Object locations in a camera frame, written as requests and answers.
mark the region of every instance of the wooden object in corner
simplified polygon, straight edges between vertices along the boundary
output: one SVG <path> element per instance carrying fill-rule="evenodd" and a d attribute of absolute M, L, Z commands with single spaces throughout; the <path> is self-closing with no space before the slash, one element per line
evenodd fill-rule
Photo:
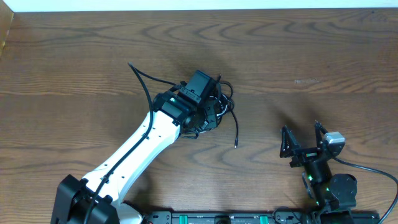
<path fill-rule="evenodd" d="M 11 9 L 6 5 L 6 3 L 4 3 L 4 1 L 0 0 L 0 56 L 2 49 L 6 44 L 6 38 L 10 30 L 13 17 L 14 13 Z"/>

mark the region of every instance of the black metal base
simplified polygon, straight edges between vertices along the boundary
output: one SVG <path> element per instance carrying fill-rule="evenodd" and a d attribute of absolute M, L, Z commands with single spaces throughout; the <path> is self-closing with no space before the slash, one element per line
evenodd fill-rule
<path fill-rule="evenodd" d="M 376 224 L 380 217 L 372 212 L 353 212 L 355 224 Z M 145 216 L 143 224 L 313 224 L 303 212 L 281 210 L 266 213 L 174 213 L 152 212 Z M 323 224 L 336 223 L 323 219 Z"/>

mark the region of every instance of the wooden table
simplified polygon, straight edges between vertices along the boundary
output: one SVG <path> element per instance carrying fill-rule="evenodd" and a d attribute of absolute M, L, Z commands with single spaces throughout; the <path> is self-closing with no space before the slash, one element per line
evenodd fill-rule
<path fill-rule="evenodd" d="M 143 210 L 313 206 L 279 130 L 314 146 L 316 119 L 346 137 L 339 158 L 398 176 L 397 9 L 18 13 L 0 60 L 0 223 L 48 223 L 60 181 L 140 125 L 148 106 L 127 62 L 172 82 L 221 73 L 240 127 L 237 149 L 227 115 L 162 152 L 126 196 Z M 145 81 L 152 97 L 169 88 Z M 330 166 L 357 178 L 356 209 L 387 210 L 392 180 Z"/>

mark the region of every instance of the white backdrop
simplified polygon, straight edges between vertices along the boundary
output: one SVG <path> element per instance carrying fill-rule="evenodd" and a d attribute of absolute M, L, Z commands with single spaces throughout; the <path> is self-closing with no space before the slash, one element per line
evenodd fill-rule
<path fill-rule="evenodd" d="M 398 0 L 4 0 L 14 12 L 398 7 Z"/>

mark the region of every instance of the white wall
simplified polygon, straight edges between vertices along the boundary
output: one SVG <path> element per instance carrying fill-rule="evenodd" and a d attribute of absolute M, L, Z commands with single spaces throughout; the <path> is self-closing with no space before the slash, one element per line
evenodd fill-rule
<path fill-rule="evenodd" d="M 398 0 L 4 0 L 14 12 L 398 7 Z"/>

